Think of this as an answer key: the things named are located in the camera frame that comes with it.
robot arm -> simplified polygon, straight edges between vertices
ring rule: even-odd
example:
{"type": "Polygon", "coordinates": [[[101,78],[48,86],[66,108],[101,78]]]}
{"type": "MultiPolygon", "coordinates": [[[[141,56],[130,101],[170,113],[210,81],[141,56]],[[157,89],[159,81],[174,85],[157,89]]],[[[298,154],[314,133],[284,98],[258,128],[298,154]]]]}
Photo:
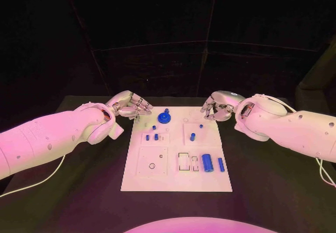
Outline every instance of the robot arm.
{"type": "Polygon", "coordinates": [[[235,113],[235,129],[252,139],[270,138],[296,152],[336,162],[336,117],[307,111],[294,111],[274,97],[255,94],[251,98],[216,91],[200,109],[206,119],[228,120],[235,113]],[[209,115],[210,108],[218,112],[209,115]]]}
{"type": "Polygon", "coordinates": [[[81,142],[97,144],[107,136],[117,139],[123,128],[115,116],[137,121],[140,115],[151,114],[151,108],[137,94],[123,91],[107,104],[89,102],[0,133],[0,179],[58,159],[81,142]]]}

black tabletop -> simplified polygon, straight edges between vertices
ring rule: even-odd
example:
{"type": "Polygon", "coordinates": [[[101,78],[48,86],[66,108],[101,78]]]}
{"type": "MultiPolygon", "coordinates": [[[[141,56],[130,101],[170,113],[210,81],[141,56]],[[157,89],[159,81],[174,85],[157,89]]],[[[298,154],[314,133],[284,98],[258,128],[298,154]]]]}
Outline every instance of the black tabletop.
{"type": "MultiPolygon", "coordinates": [[[[110,97],[68,96],[58,112],[110,97]]],[[[154,106],[200,106],[203,98],[146,98],[154,106]]],[[[206,216],[247,222],[281,233],[336,232],[336,189],[319,177],[313,158],[258,142],[218,122],[232,193],[121,192],[133,121],[97,145],[81,143],[52,178],[0,199],[0,232],[124,232],[160,219],[206,216]]],[[[59,159],[19,172],[7,191],[45,179],[59,159]]],[[[330,163],[324,168],[332,177],[330,163]]]]}

peg board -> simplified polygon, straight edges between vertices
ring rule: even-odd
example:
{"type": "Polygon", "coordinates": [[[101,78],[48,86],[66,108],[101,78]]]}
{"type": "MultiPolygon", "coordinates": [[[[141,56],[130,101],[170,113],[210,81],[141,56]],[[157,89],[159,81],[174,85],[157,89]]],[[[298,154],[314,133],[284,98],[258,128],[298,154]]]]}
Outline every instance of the peg board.
{"type": "Polygon", "coordinates": [[[203,119],[199,109],[154,107],[151,115],[134,122],[121,191],[232,192],[216,122],[203,119]],[[161,124],[157,115],[166,108],[172,121],[161,124]],[[210,154],[213,172],[205,172],[203,154],[210,154]],[[219,170],[218,158],[225,172],[219,170]]]}

blue cylinder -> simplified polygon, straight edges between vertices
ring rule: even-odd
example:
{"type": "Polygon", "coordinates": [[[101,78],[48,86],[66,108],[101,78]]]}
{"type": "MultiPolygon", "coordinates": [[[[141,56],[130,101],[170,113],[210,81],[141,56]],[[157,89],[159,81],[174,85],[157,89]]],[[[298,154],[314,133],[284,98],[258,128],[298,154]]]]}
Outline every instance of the blue cylinder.
{"type": "Polygon", "coordinates": [[[196,134],[192,133],[192,135],[190,135],[190,141],[195,141],[195,136],[196,136],[196,134]]]}
{"type": "Polygon", "coordinates": [[[218,163],[219,163],[221,172],[225,172],[222,158],[218,158],[218,163]]]}
{"type": "Polygon", "coordinates": [[[205,172],[212,172],[213,171],[213,166],[212,166],[212,157],[209,154],[202,155],[202,160],[203,160],[203,167],[205,167],[205,172]]]}
{"type": "Polygon", "coordinates": [[[169,113],[160,113],[159,116],[157,116],[157,120],[161,124],[167,124],[170,122],[170,115],[169,113]]]}

